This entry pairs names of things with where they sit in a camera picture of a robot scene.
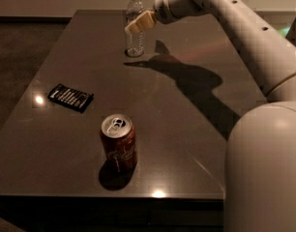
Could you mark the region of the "grey-white gripper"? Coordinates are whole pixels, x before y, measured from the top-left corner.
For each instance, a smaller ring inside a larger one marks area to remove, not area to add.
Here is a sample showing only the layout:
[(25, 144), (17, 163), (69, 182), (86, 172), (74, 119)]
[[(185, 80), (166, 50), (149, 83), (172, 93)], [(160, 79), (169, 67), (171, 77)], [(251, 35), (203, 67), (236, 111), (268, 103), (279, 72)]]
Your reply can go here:
[(153, 8), (154, 12), (145, 11), (132, 20), (125, 27), (125, 33), (134, 35), (153, 28), (157, 21), (169, 24), (194, 15), (195, 4), (192, 0), (155, 0)]

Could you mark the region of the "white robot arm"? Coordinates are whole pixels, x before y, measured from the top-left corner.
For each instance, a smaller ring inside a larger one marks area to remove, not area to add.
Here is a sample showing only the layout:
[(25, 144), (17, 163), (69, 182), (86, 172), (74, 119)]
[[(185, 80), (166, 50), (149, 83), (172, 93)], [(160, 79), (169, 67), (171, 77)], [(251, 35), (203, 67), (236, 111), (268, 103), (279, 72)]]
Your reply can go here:
[(219, 23), (265, 100), (227, 139), (224, 232), (296, 232), (296, 46), (242, 0), (155, 0), (125, 31), (205, 14)]

